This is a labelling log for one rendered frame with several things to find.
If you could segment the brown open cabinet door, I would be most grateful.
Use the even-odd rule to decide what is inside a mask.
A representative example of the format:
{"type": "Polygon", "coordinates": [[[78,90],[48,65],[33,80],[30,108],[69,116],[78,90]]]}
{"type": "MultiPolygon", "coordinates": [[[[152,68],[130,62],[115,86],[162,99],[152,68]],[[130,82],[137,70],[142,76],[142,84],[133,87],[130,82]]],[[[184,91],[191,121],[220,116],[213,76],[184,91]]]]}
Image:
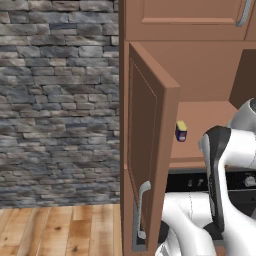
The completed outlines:
{"type": "Polygon", "coordinates": [[[170,164],[180,86],[136,42],[129,46],[127,169],[136,205],[140,256],[154,256],[170,164]]]}

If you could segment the brown cabinet body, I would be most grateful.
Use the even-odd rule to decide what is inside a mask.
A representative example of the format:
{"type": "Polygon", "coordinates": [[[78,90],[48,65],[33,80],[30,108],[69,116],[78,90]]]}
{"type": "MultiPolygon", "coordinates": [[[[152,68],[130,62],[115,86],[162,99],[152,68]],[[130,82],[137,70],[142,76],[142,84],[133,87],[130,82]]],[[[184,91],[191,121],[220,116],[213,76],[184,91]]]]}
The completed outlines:
{"type": "Polygon", "coordinates": [[[176,122],[187,125],[186,140],[175,131],[169,170],[203,169],[197,142],[210,127],[226,124],[236,110],[256,98],[256,5],[242,41],[127,41],[120,20],[120,207],[123,256],[140,256],[145,247],[135,237],[136,205],[127,169],[129,46],[140,43],[180,86],[176,122]]]}

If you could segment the brown upper cabinet door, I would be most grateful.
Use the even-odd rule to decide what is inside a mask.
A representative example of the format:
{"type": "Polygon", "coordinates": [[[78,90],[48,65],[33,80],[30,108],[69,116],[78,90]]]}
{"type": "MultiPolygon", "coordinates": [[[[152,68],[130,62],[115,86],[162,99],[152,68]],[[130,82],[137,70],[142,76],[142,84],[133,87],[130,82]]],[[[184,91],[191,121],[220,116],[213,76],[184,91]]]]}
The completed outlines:
{"type": "Polygon", "coordinates": [[[120,20],[127,41],[242,41],[236,27],[242,0],[123,0],[120,20]]]}

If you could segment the blue can with yellow lid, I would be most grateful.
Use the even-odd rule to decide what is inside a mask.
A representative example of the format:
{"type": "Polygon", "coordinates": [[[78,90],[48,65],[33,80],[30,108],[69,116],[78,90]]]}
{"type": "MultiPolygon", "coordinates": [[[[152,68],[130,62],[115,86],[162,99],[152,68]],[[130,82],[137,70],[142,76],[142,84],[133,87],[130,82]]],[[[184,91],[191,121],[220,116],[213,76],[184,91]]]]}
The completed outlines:
{"type": "Polygon", "coordinates": [[[176,135],[176,139],[179,142],[184,142],[186,140],[187,131],[188,131],[188,128],[184,121],[179,120],[176,122],[175,135],[176,135]]]}

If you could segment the black oven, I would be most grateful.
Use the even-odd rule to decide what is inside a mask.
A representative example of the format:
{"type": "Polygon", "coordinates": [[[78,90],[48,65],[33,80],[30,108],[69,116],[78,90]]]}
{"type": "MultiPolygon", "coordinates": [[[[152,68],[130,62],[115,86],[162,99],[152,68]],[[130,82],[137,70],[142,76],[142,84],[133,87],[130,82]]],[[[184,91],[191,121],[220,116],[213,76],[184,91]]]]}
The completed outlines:
{"type": "MultiPolygon", "coordinates": [[[[245,184],[249,177],[256,181],[256,171],[229,169],[226,172],[228,194],[232,204],[245,215],[256,219],[256,185],[245,184]]],[[[208,192],[206,170],[170,170],[165,192],[208,192]]]]}

